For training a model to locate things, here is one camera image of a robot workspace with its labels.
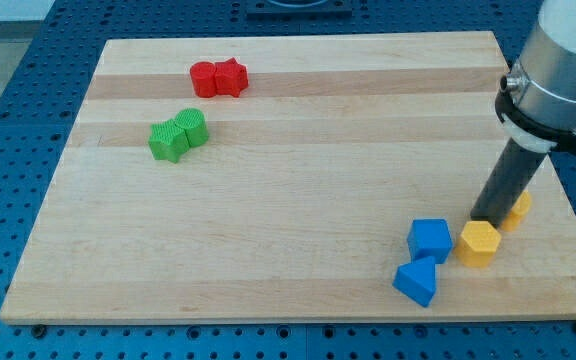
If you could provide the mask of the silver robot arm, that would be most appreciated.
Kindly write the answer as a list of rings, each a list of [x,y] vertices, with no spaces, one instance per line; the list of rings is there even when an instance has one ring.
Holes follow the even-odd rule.
[[[521,148],[576,156],[576,0],[545,0],[495,108]]]

